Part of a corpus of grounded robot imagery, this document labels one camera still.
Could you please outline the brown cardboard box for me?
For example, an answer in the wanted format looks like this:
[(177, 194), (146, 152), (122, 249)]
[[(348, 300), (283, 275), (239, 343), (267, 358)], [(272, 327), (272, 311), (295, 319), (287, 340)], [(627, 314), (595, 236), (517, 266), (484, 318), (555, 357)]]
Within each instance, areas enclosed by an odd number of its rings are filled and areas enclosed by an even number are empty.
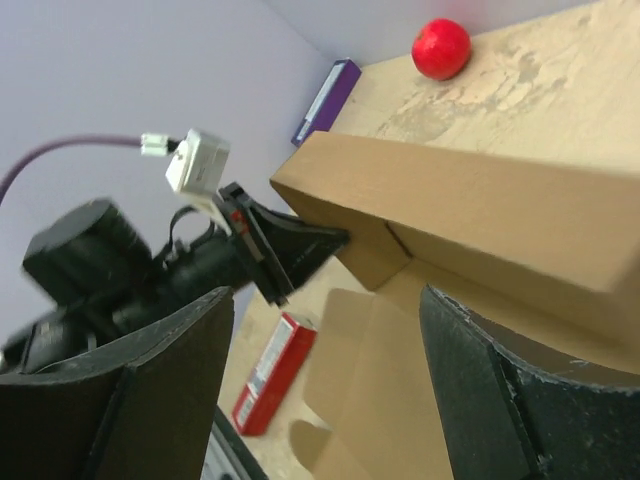
[(420, 326), (425, 286), (531, 340), (639, 377), (635, 175), (331, 133), (272, 176), (349, 231), (361, 292), (328, 293), (289, 441), (315, 479), (454, 477)]

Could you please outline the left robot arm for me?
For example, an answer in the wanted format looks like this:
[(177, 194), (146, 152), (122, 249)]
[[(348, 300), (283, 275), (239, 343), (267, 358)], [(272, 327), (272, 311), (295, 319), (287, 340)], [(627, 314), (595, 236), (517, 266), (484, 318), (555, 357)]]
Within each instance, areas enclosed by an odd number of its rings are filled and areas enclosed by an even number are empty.
[(32, 374), (155, 323), (219, 287), (254, 285), (277, 306), (341, 248), (349, 233), (270, 210), (231, 184), (215, 198), (231, 227), (170, 237), (152, 252), (107, 198), (68, 212), (30, 241), (24, 271), (53, 311), (2, 346), (5, 373)]

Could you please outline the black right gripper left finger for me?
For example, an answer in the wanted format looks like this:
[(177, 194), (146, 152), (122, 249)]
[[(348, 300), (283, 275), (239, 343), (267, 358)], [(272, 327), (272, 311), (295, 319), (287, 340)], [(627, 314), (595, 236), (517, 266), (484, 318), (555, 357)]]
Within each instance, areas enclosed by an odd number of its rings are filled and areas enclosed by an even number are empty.
[(199, 478), (233, 322), (218, 288), (46, 373), (2, 376), (2, 478)]

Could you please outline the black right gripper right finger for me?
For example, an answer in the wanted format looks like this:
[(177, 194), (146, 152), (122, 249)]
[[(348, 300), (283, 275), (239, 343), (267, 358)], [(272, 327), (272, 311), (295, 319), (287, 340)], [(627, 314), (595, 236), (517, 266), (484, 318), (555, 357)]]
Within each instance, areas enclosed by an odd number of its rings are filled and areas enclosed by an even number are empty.
[(531, 340), (432, 286), (419, 315), (455, 478), (638, 478), (637, 374)]

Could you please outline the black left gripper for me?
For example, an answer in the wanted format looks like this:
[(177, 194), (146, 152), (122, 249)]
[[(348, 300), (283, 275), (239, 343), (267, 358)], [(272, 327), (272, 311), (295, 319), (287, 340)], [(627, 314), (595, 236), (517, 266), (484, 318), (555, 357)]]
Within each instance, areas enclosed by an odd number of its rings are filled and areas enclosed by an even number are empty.
[(114, 340), (217, 289), (249, 286), (281, 302), (350, 241), (348, 231), (322, 227), (269, 209), (237, 184), (216, 200), (230, 232), (214, 222), (190, 242), (175, 235), (185, 206), (170, 220), (166, 243), (152, 252), (108, 198), (64, 214), (30, 240), (23, 271), (54, 301), (26, 327)]

